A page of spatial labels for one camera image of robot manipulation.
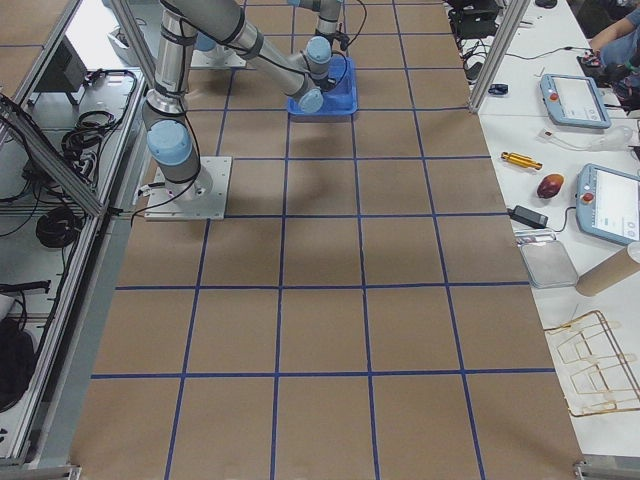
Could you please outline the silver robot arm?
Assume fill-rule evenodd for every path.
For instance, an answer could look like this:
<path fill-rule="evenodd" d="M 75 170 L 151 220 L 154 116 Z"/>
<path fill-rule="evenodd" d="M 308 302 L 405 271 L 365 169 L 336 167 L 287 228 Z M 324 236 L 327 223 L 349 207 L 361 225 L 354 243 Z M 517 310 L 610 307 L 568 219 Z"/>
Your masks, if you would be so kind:
<path fill-rule="evenodd" d="M 336 43 L 341 51 L 349 47 L 349 36 L 341 31 L 339 15 L 342 2 L 339 0 L 288 0 L 288 5 L 310 10 L 317 14 L 315 35 L 325 38 L 330 45 Z"/>
<path fill-rule="evenodd" d="M 338 1 L 301 1 L 318 20 L 314 36 L 296 54 L 285 55 L 254 26 L 235 1 L 165 1 L 162 4 L 153 87 L 143 121 L 148 149 L 164 176 L 171 201 L 200 199 L 210 177 L 200 159 L 184 97 L 195 52 L 208 68 L 249 63 L 262 70 L 305 113 L 315 113 L 335 83 L 329 78 L 332 43 L 338 33 Z"/>

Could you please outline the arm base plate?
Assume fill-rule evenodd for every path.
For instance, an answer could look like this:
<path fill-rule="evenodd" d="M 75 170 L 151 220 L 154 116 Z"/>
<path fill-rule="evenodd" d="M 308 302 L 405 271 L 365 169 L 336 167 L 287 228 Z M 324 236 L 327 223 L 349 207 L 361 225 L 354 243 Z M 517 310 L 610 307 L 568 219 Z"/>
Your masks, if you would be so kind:
<path fill-rule="evenodd" d="M 195 50 L 191 60 L 192 69 L 226 70 L 245 67 L 244 59 L 234 50 L 223 46 L 216 46 L 208 51 Z"/>
<path fill-rule="evenodd" d="M 204 156 L 201 171 L 193 186 L 174 199 L 181 189 L 169 183 L 160 168 L 154 181 L 162 186 L 154 188 L 149 196 L 149 209 L 143 212 L 149 221 L 222 220 L 226 211 L 232 158 L 229 156 Z"/>

